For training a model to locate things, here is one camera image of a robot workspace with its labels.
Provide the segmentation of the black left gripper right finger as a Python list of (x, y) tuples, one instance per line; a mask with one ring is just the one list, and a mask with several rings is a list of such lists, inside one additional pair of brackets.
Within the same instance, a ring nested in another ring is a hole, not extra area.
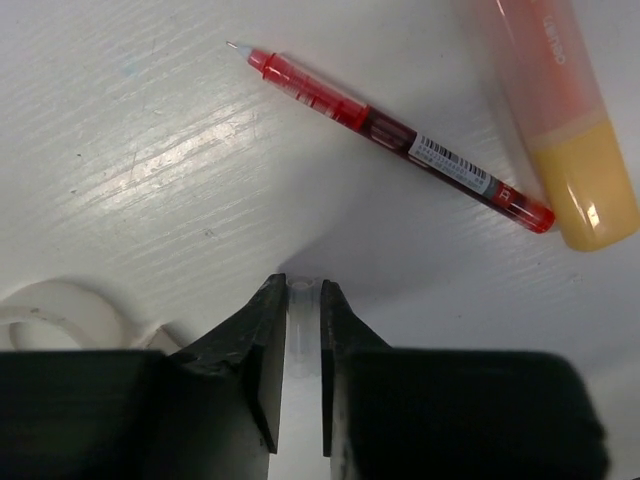
[(320, 294), (323, 453), (335, 479), (603, 479), (605, 432), (546, 352), (387, 344), (340, 286)]

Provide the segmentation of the red pencil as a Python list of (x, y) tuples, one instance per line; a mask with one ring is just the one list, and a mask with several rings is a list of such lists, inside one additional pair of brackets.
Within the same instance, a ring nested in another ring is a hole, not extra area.
[(285, 56), (237, 42), (227, 42), (226, 45), (235, 50), (265, 82), (525, 229), (542, 234), (553, 226), (555, 216), (541, 202), (427, 135), (332, 87)]

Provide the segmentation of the clear small cap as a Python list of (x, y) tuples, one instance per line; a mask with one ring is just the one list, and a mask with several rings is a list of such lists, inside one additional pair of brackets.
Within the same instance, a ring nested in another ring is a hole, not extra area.
[(318, 377), (320, 360), (320, 280), (287, 278), (288, 306), (285, 369), (293, 378)]

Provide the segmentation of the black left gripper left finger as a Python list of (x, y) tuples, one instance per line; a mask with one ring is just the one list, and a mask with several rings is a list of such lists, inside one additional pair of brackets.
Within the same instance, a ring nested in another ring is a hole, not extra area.
[(1, 357), (5, 479), (264, 479), (277, 451), (288, 293), (269, 276), (178, 352)]

